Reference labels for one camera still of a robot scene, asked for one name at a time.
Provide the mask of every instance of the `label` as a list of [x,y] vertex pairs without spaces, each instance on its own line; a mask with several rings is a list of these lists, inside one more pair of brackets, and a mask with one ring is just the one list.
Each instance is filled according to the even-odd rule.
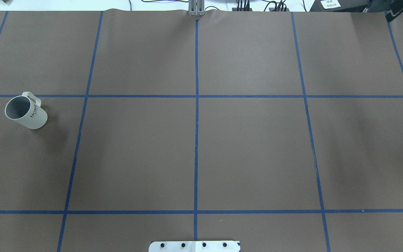
[[32,111],[32,115],[30,115],[30,117],[34,118],[36,114],[37,114],[37,105],[34,105],[34,110]]
[[321,5],[323,5],[323,8],[325,8],[325,9],[341,7],[338,0],[323,0],[323,1],[320,1],[320,3],[321,3]]

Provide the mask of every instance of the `mug handle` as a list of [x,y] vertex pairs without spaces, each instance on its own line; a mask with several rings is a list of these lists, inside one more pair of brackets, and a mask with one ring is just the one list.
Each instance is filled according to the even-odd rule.
[[38,105],[38,107],[41,107],[41,100],[37,98],[37,96],[34,96],[31,92],[23,92],[22,96],[30,97],[35,100],[35,104]]

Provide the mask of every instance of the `white metal bracket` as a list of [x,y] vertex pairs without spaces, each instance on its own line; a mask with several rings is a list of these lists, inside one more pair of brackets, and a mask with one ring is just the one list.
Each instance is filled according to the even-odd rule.
[[189,16],[204,16],[205,0],[189,0]]
[[152,242],[149,252],[240,252],[240,241]]

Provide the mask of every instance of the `blue tape grid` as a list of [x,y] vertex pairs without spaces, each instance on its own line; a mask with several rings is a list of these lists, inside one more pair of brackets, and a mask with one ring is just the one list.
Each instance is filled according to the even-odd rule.
[[[199,20],[197,19],[195,21],[195,90],[196,94],[195,95],[165,95],[165,94],[89,94],[90,92],[90,87],[91,87],[91,77],[93,74],[93,69],[94,69],[94,61],[96,60],[96,51],[97,51],[97,45],[99,41],[99,35],[100,35],[100,29],[102,25],[102,17],[103,17],[104,12],[100,12],[100,17],[99,17],[99,26],[97,30],[97,35],[96,35],[96,41],[94,43],[94,51],[93,51],[93,57],[91,60],[91,67],[90,67],[90,73],[88,76],[88,84],[86,88],[86,93],[85,94],[39,94],[37,95],[38,97],[57,97],[57,98],[85,98],[84,105],[83,105],[83,111],[82,111],[82,116],[80,119],[80,126],[79,126],[79,131],[77,135],[77,142],[76,142],[76,148],[74,152],[74,159],[72,162],[72,170],[71,170],[71,175],[69,179],[69,185],[68,185],[68,191],[67,191],[67,196],[66,196],[66,202],[65,202],[65,207],[63,211],[60,210],[0,210],[0,214],[59,214],[63,215],[62,218],[62,225],[61,225],[61,231],[59,235],[59,241],[57,245],[57,252],[61,250],[61,244],[63,241],[63,235],[64,235],[64,229],[65,229],[65,224],[66,224],[66,217],[69,214],[193,214],[194,216],[194,240],[197,240],[197,215],[198,214],[321,214],[323,217],[323,228],[324,228],[324,234],[325,234],[325,239],[326,239],[326,248],[327,251],[331,251],[330,243],[329,243],[329,235],[328,235],[328,230],[327,230],[327,222],[326,222],[326,214],[346,214],[346,213],[375,213],[375,212],[403,212],[403,209],[325,209],[324,208],[324,202],[323,202],[323,194],[321,192],[321,183],[320,183],[320,174],[318,172],[318,163],[317,163],[317,157],[316,157],[316,152],[315,152],[315,142],[313,138],[313,133],[312,133],[312,125],[310,123],[310,115],[309,115],[309,106],[307,103],[307,99],[312,99],[312,98],[381,98],[381,99],[387,99],[387,98],[403,98],[403,96],[378,96],[378,95],[308,95],[305,90],[305,85],[304,85],[304,75],[302,71],[302,64],[301,64],[301,56],[299,53],[299,45],[298,45],[298,39],[297,39],[297,34],[296,34],[296,24],[295,24],[295,18],[294,14],[291,13],[291,20],[292,20],[292,26],[293,26],[293,35],[294,35],[294,41],[295,41],[295,47],[296,47],[296,55],[298,59],[298,67],[299,67],[299,77],[301,80],[301,86],[302,86],[302,95],[202,95],[199,94],[199,86],[198,86],[198,22]],[[4,18],[2,20],[1,26],[0,26],[0,36],[5,24],[5,21],[7,19],[8,12],[5,12]],[[395,43],[395,39],[393,36],[393,32],[391,29],[390,23],[388,24],[388,29],[390,32],[390,37],[391,41],[393,43],[393,48],[395,50],[395,54],[397,56],[399,65],[401,67],[401,71],[403,74],[403,64],[399,55],[399,52],[397,50],[397,46]],[[0,97],[13,97],[16,96],[17,94],[0,94]],[[73,177],[74,177],[74,171],[77,163],[77,153],[80,145],[80,137],[82,135],[82,127],[83,127],[83,121],[85,118],[85,112],[86,112],[86,105],[88,103],[88,98],[195,98],[195,167],[194,167],[194,209],[193,210],[151,210],[151,211],[69,211],[69,199],[71,196],[71,190],[72,190],[72,182],[73,182]],[[198,107],[199,107],[199,99],[200,98],[303,98],[304,99],[304,106],[305,106],[305,111],[306,111],[306,119],[307,119],[307,126],[309,128],[309,136],[310,136],[310,142],[311,142],[311,147],[312,147],[312,153],[313,153],[313,158],[314,158],[314,163],[315,163],[315,170],[316,170],[316,177],[317,177],[317,187],[318,187],[318,196],[319,196],[319,201],[320,201],[320,209],[312,209],[312,210],[198,210]]]

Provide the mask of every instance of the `white sticker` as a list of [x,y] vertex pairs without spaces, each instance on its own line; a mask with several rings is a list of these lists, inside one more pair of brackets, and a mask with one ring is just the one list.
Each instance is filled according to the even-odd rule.
[[325,8],[325,9],[341,7],[338,0],[323,0],[320,2],[321,2],[321,5],[323,5],[323,8]]

